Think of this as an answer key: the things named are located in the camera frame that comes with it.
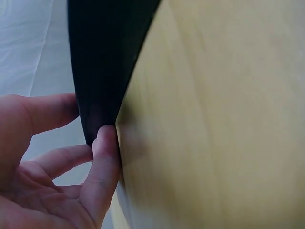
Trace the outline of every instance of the wood grain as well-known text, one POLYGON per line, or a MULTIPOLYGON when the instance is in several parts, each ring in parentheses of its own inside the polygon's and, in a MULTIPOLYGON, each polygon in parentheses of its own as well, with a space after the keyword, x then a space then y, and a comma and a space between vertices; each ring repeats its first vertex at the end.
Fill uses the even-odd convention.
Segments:
POLYGON ((163 0, 120 111, 116 229, 305 227, 302 0, 163 0))

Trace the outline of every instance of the black fabric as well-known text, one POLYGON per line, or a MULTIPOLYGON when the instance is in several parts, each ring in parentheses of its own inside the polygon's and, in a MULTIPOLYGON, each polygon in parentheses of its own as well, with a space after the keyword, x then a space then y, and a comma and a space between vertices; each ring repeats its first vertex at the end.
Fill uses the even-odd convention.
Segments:
POLYGON ((74 85, 87 144, 115 124, 160 0, 69 0, 74 85))

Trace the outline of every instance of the white sheet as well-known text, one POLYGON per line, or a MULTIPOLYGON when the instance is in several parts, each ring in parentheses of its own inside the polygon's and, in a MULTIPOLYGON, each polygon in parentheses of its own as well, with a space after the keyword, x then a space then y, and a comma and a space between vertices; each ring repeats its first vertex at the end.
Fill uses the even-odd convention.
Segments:
MULTIPOLYGON (((0 95, 40 96, 73 92, 66 0, 0 0, 0 95)), ((80 119, 33 138, 23 159, 47 150, 84 144, 80 119)), ((90 164, 55 180, 77 184, 90 164)), ((107 215, 104 229, 113 228, 107 215)))

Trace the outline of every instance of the skin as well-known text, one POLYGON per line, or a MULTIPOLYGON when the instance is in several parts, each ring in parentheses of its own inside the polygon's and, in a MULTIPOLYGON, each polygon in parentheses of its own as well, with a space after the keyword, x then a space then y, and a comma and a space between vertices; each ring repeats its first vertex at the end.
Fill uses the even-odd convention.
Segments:
POLYGON ((65 126, 77 116, 75 94, 0 97, 0 228, 101 227, 120 174, 115 127, 102 127, 92 148, 55 149, 21 162, 33 135, 65 126), (83 184, 53 183, 89 161, 92 167, 83 184))

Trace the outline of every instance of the light wood panel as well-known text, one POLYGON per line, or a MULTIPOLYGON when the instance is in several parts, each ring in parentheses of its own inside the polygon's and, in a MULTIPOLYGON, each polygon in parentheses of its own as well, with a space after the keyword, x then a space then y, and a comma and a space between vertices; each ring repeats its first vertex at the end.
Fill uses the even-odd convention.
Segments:
POLYGON ((123 103, 116 229, 305 227, 303 0, 163 0, 123 103))

